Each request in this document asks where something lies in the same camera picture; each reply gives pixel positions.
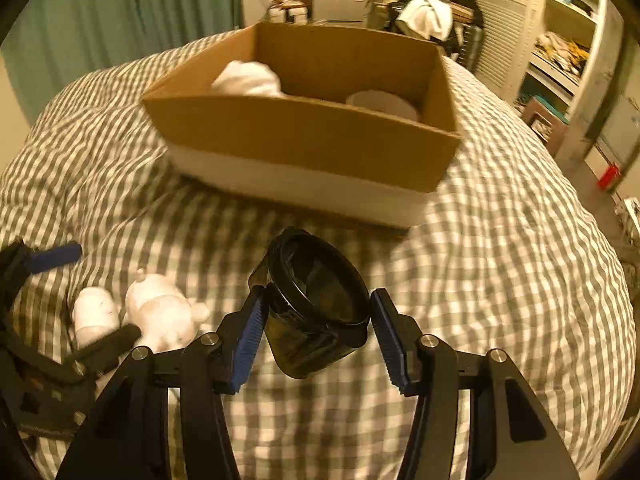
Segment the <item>white bear figurine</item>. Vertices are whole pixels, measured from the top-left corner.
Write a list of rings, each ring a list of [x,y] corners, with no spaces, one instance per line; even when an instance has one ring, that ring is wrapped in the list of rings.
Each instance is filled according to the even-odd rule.
[[[126,292],[128,321],[141,330],[138,346],[154,353],[178,350],[196,337],[212,311],[186,299],[166,275],[137,270]]]

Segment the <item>black glass jar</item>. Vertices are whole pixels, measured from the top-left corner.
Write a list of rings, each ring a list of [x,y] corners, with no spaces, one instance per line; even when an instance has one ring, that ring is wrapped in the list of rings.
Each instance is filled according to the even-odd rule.
[[[316,374],[368,340],[363,278],[335,247],[303,229],[287,228],[271,241],[248,286],[266,290],[266,336],[288,377]]]

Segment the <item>white tissue pack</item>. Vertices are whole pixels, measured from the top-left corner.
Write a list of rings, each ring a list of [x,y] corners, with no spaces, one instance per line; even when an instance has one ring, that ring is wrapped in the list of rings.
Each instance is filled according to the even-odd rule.
[[[231,61],[210,88],[229,96],[285,97],[278,75],[268,65],[258,62]]]

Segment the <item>grey checkered bed quilt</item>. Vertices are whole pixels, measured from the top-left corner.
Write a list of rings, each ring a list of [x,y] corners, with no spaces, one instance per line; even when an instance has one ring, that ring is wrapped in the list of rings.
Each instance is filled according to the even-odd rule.
[[[81,262],[31,278],[13,324],[55,360],[81,289],[122,301],[139,269],[165,274],[214,323],[289,226],[336,247],[370,288],[452,348],[503,348],[546,408],[579,472],[600,460],[634,380],[636,328],[624,271],[536,136],[454,62],[463,142],[408,232],[323,219],[219,193],[179,174],[141,103],[154,81],[214,37],[82,76],[43,110],[1,176],[1,240],[81,244]]]

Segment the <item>green curtain left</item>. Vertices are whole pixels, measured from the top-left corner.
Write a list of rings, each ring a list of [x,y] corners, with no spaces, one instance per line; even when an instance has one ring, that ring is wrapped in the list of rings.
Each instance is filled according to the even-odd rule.
[[[17,103],[35,122],[85,74],[242,23],[241,0],[29,0],[1,52]]]

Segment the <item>red fire extinguisher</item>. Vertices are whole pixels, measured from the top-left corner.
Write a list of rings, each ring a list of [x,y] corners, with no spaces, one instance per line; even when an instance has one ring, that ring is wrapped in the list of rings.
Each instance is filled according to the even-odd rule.
[[[610,166],[608,166],[608,168],[606,168],[604,174],[602,174],[602,176],[598,180],[597,186],[602,191],[608,191],[616,183],[619,177],[620,167],[616,164],[611,164]]]

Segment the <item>open cardboard box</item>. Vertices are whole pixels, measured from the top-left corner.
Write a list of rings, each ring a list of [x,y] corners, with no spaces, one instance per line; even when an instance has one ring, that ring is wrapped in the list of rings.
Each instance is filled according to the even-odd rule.
[[[210,88],[231,61],[268,65],[282,99]],[[215,188],[407,229],[462,141],[434,44],[372,29],[259,23],[144,92],[176,168]]]

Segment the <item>white suitcase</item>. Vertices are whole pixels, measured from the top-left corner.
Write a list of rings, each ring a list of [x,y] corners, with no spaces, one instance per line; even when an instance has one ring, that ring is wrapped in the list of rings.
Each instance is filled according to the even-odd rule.
[[[306,25],[308,23],[308,6],[298,0],[273,1],[267,10],[266,20],[270,23]]]

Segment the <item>pile of clothes on shelf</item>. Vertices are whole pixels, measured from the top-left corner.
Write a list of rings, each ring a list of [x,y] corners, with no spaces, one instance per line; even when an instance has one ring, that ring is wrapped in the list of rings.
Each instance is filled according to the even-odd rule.
[[[575,76],[582,76],[589,50],[555,32],[543,32],[535,41],[535,52],[546,61]]]

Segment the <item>dark suitcase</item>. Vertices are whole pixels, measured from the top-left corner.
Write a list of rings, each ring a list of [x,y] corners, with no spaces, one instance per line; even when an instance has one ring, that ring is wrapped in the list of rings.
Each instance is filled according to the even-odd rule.
[[[480,62],[485,32],[474,24],[457,24],[459,52],[457,62],[474,74]]]

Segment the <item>white wardrobe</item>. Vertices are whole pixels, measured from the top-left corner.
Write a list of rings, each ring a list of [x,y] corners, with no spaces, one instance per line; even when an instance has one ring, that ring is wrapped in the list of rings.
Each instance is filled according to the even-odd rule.
[[[566,133],[543,135],[557,159],[587,151],[588,132],[610,90],[623,18],[612,0],[476,0],[484,46],[476,76],[513,106],[546,100]]]

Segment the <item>grey mini fridge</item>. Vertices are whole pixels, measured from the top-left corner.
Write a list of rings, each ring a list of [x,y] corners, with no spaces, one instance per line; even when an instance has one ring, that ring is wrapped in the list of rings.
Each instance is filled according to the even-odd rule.
[[[367,15],[367,0],[311,0],[315,22],[356,23]]]

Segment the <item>white garment on chair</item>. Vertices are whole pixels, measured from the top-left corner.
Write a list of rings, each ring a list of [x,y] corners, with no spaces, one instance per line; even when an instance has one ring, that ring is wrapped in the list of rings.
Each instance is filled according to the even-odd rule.
[[[406,36],[445,41],[454,20],[450,5],[440,0],[411,0],[395,20],[397,28]]]

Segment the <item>black bag on desk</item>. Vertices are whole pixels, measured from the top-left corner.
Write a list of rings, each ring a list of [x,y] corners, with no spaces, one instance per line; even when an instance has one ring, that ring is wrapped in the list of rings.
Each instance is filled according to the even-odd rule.
[[[460,4],[460,6],[465,6],[466,8],[473,11],[472,24],[483,28],[484,27],[484,14],[482,10],[480,10],[480,6],[477,4],[476,0],[450,0],[452,3]]]

